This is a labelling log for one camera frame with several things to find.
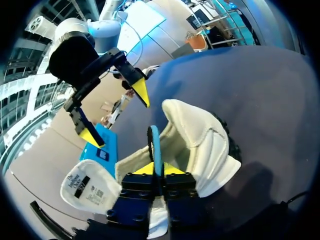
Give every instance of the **black shoe sole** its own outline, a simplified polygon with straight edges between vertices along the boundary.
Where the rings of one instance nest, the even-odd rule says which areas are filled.
[[[226,121],[222,120],[220,117],[218,117],[215,113],[211,113],[218,121],[221,123],[223,129],[225,130],[228,140],[229,140],[229,155],[233,157],[234,159],[238,160],[240,163],[242,163],[242,157],[241,157],[241,150],[239,145],[236,144],[235,140],[233,140],[232,137],[230,137],[230,131],[228,129],[228,124]]]

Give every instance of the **white sneaker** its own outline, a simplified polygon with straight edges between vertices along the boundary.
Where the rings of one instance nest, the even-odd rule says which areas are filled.
[[[163,101],[162,109],[168,119],[160,134],[162,160],[190,172],[201,198],[213,194],[241,167],[238,146],[228,137],[220,120],[206,110],[176,99]],[[126,173],[133,173],[150,161],[148,146],[118,161],[117,181],[120,183]]]
[[[106,215],[107,210],[113,208],[121,189],[121,184],[102,165],[87,159],[80,161],[65,177],[60,196],[76,209]],[[148,239],[160,237],[167,232],[168,214],[164,205],[163,197],[157,197],[152,204]]]

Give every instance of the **blue box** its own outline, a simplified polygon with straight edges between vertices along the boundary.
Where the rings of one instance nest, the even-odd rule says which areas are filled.
[[[95,129],[102,137],[105,143],[104,147],[98,148],[87,142],[79,160],[94,160],[102,165],[115,178],[115,164],[118,160],[117,135],[100,123],[95,126]]]

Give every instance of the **gray table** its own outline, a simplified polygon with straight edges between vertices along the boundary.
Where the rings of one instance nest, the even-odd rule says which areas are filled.
[[[147,145],[148,126],[164,129],[165,99],[217,113],[243,158],[232,180],[204,200],[227,229],[310,187],[320,152],[320,111],[318,80],[307,58],[266,46],[219,48],[163,64],[147,88],[151,107],[134,97],[112,127],[119,159]]]

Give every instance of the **yellow tab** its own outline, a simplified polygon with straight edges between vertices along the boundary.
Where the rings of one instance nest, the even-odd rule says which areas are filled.
[[[164,175],[169,175],[169,174],[185,174],[183,171],[180,169],[172,166],[171,164],[165,162],[164,163]]]
[[[103,148],[105,145],[99,146],[94,137],[91,135],[88,128],[85,128],[79,136],[86,140],[88,143],[92,144],[93,146],[96,146],[97,148]]]
[[[154,173],[154,162],[150,162],[148,165],[145,165],[143,168],[135,171],[134,174],[148,174],[152,175]]]
[[[150,162],[148,165],[145,165],[143,168],[140,168],[134,174],[148,174],[152,175],[154,173],[154,162]],[[164,175],[169,174],[185,174],[183,171],[179,170],[178,168],[172,166],[171,164],[165,162],[164,163]]]
[[[150,101],[145,79],[141,78],[139,81],[132,85],[132,88],[148,108],[150,106]]]

